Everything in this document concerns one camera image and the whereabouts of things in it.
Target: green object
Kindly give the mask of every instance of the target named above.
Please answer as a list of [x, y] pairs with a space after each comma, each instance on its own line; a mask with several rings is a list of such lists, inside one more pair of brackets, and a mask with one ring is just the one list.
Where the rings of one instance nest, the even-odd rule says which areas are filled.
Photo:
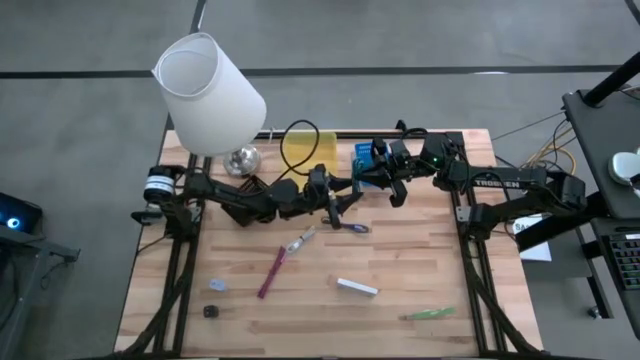
[[442, 308], [437, 310], [424, 310], [424, 311], [417, 312], [415, 314], [404, 315], [401, 317], [401, 319], [403, 320], [432, 319], [438, 316], [451, 315], [451, 314], [454, 314], [455, 312], [456, 312], [456, 308], [454, 307]]

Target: small black object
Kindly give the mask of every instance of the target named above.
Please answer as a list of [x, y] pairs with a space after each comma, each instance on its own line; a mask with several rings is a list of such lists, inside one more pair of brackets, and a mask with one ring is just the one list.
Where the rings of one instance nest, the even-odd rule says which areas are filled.
[[220, 314], [220, 310], [215, 305], [207, 305], [202, 310], [202, 313], [204, 314], [204, 317], [206, 317], [206, 318], [215, 319]]
[[589, 314], [589, 316], [591, 316], [594, 319], [602, 319], [602, 315], [600, 315], [600, 310], [598, 309], [597, 306], [594, 306], [592, 308], [589, 308], [589, 310], [587, 310], [587, 314]]
[[131, 213], [131, 218], [142, 226], [153, 224], [154, 221], [159, 221], [164, 218], [162, 211], [134, 211]]
[[396, 130], [401, 130], [402, 132], [407, 131], [407, 124], [404, 123], [404, 120], [398, 120]]

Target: desk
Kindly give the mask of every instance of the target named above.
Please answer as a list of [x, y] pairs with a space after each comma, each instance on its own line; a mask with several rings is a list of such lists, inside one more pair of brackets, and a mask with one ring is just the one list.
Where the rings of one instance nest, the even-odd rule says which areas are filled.
[[[463, 130], [473, 165], [495, 165], [487, 130]], [[337, 176], [350, 176], [353, 144], [338, 140]], [[420, 140], [407, 140], [419, 153]], [[259, 176], [267, 183], [281, 172], [277, 141], [254, 143], [262, 152]], [[163, 164], [186, 165], [189, 154], [174, 132], [168, 132]], [[215, 179], [239, 185], [214, 159]], [[367, 236], [319, 232], [282, 265], [264, 300], [256, 297], [278, 247], [310, 225], [322, 212], [290, 221], [275, 220], [240, 228], [217, 204], [203, 217], [182, 356], [464, 356], [478, 353], [462, 270], [460, 246], [448, 193], [430, 179], [407, 183], [409, 196], [391, 208], [388, 193], [374, 190], [347, 213], [345, 222], [372, 227]], [[503, 201], [501, 190], [477, 189], [478, 202]], [[140, 246], [162, 236], [164, 225], [144, 229]], [[487, 242], [497, 298], [507, 316], [534, 346], [541, 348], [538, 327], [515, 244], [495, 234]], [[156, 312], [162, 297], [171, 240], [138, 256], [131, 278], [116, 350], [130, 345]], [[337, 289], [337, 277], [380, 289], [368, 298]], [[223, 279], [226, 292], [208, 287]], [[205, 319], [205, 305], [220, 308], [217, 319]], [[403, 321], [398, 316], [429, 308], [454, 306], [453, 316]], [[489, 317], [483, 308], [486, 331]], [[169, 339], [175, 316], [169, 320]]]

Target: floor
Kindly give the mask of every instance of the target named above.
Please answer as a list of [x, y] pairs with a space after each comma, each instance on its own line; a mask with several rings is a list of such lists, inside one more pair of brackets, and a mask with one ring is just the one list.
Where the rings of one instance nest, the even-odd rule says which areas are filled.
[[[48, 237], [82, 248], [80, 260], [58, 271], [38, 298], [21, 359], [112, 349], [140, 233], [129, 213], [144, 204], [141, 189], [157, 161], [167, 110], [151, 78], [10, 80], [8, 72], [150, 69], [188, 33], [196, 3], [0, 1], [0, 191], [41, 205]], [[244, 69], [427, 73], [251, 77], [268, 105], [265, 128], [298, 118], [322, 128], [388, 128], [404, 119], [429, 128], [488, 128], [497, 136], [559, 111], [562, 94], [595, 85], [633, 55], [640, 25], [629, 5], [632, 0], [209, 0], [202, 30]], [[516, 74], [473, 74], [505, 69]], [[521, 163], [560, 120], [499, 139], [495, 151]], [[579, 145], [568, 149], [578, 159], [578, 176], [594, 190]], [[598, 266], [612, 320], [585, 316], [593, 305], [585, 280], [531, 276], [546, 350], [603, 359], [632, 358], [640, 350], [611, 279]], [[525, 264], [528, 277], [532, 269]]]

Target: white block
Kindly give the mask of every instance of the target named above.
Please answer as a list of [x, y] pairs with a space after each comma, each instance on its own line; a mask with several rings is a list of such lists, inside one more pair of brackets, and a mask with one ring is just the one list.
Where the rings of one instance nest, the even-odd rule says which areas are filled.
[[358, 290], [363, 294], [367, 294], [369, 296], [375, 296], [378, 294], [378, 289], [376, 288], [372, 288], [371, 286], [367, 286], [367, 285], [358, 284], [357, 282], [353, 282], [353, 281], [342, 279], [342, 278], [338, 278], [338, 286]]

